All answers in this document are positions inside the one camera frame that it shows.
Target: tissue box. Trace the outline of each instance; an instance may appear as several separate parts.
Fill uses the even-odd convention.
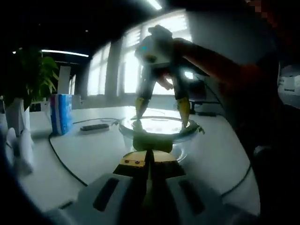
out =
[[[72,122],[72,95],[51,95],[51,123],[54,135],[64,135],[71,130]]]

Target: white desk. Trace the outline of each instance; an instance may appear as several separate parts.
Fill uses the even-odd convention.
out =
[[[146,114],[180,117],[178,112],[149,110]],[[74,122],[96,119],[133,116],[133,107],[73,110]],[[198,134],[191,141],[191,149],[181,162],[186,173],[197,177],[219,193],[231,189],[245,175],[249,160],[229,123],[221,116],[201,117],[191,115],[205,134]],[[128,152],[118,126],[109,132],[80,135],[83,125],[96,124],[99,120],[75,124],[64,136],[54,137],[52,144],[65,165],[80,179],[91,183],[103,173],[111,173]],[[76,199],[83,186],[59,163],[49,143],[52,128],[43,112],[30,113],[31,134],[35,143],[36,169],[33,174],[21,179],[29,197],[41,209],[48,210],[68,200]],[[251,171],[246,180],[224,201],[258,214],[260,202],[258,187]]]

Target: ceiling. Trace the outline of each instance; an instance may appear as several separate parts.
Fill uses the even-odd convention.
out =
[[[5,48],[25,45],[93,54],[136,24],[177,8],[187,10],[246,10],[244,0],[157,0],[156,11],[146,0],[62,1],[16,3],[1,13]]]

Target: person's arm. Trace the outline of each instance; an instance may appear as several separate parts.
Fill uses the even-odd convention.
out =
[[[212,50],[182,38],[174,39],[174,49],[209,76],[225,84],[242,87],[262,78],[262,72],[255,64],[239,65]]]

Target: ceiling light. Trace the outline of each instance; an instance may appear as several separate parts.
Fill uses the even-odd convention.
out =
[[[75,52],[65,52],[65,51],[56,51],[56,50],[47,50],[47,49],[43,49],[42,52],[44,52],[44,53],[62,53],[62,54],[68,54],[68,55],[78,55],[78,56],[88,57],[88,55],[75,53]]]
[[[156,0],[147,0],[156,10],[162,9],[160,4]]]

